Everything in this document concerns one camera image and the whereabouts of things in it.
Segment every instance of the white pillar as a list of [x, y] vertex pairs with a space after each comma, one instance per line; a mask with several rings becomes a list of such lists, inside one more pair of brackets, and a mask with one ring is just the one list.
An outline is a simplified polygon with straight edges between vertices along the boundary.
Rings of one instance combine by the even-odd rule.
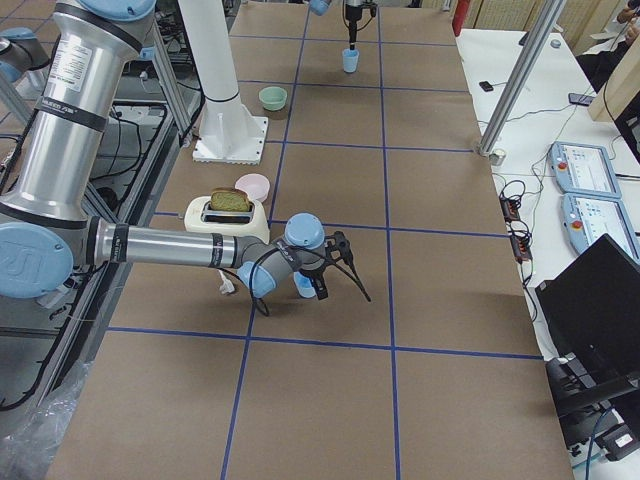
[[178, 4], [206, 96], [193, 159], [259, 163], [268, 120], [253, 117], [240, 100], [222, 2], [179, 0]]

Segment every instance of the person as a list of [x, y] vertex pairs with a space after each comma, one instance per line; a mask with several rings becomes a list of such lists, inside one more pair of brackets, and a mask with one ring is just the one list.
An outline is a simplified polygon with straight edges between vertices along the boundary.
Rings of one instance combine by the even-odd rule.
[[[636, 38], [638, 38], [638, 35], [640, 35], [640, 25], [636, 23], [639, 11], [640, 0], [631, 0], [625, 8], [618, 13], [616, 20], [619, 23], [627, 24], [627, 29], [624, 38], [618, 42], [614, 49], [601, 51], [597, 55], [583, 54], [576, 57], [578, 65], [580, 65], [580, 68], [596, 92], [599, 92], [605, 86], [615, 68], [629, 51], [629, 48]], [[638, 141], [633, 135], [629, 121], [639, 116], [640, 93], [631, 100], [620, 116], [615, 119], [615, 124], [620, 134], [627, 142], [627, 145], [629, 145], [638, 162], [640, 162]]]

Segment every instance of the blue cup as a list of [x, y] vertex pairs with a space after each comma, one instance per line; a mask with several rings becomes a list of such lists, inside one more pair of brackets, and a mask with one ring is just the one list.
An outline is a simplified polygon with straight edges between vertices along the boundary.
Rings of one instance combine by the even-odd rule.
[[342, 69], [347, 73], [355, 72], [358, 68], [358, 58], [360, 58], [358, 49], [350, 50], [345, 48], [342, 51]]

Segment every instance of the bread slice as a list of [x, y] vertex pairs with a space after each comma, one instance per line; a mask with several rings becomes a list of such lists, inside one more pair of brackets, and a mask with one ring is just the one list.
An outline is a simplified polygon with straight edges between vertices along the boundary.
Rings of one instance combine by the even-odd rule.
[[216, 188], [211, 192], [211, 210], [218, 212], [249, 212], [249, 197], [237, 188]]

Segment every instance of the blue joint cap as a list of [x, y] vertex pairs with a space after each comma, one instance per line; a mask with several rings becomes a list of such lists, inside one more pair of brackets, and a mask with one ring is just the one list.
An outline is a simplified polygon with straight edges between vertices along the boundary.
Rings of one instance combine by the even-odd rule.
[[156, 55], [156, 47], [144, 47], [140, 50], [140, 55], [138, 56], [138, 60], [143, 61], [151, 61], [153, 57]]
[[33, 40], [36, 35], [27, 27], [15, 27], [1, 31], [0, 37], [4, 37], [7, 40]]
[[311, 280], [302, 275], [300, 272], [293, 273], [293, 281], [296, 284], [298, 293], [302, 298], [313, 298], [316, 296], [316, 289], [313, 288]]
[[321, 17], [329, 10], [329, 3], [324, 0], [311, 0], [309, 2], [309, 8], [313, 13]]
[[324, 244], [324, 227], [316, 216], [298, 213], [287, 222], [284, 239], [289, 245], [313, 250]]
[[58, 235], [30, 223], [0, 225], [0, 295], [36, 298], [56, 289], [73, 270], [73, 255]]
[[251, 270], [253, 270], [253, 282], [251, 285], [251, 288], [253, 289], [253, 296], [256, 298], [262, 298], [276, 288], [276, 281], [266, 268], [262, 266], [254, 268], [254, 265], [255, 262], [245, 262], [238, 269], [237, 273], [240, 280], [242, 280], [242, 283], [249, 288], [249, 276], [251, 275]]
[[141, 20], [156, 7], [156, 0], [78, 0], [91, 13], [112, 22]]
[[0, 75], [3, 75], [9, 83], [15, 82], [22, 76], [20, 70], [5, 62], [0, 62]]

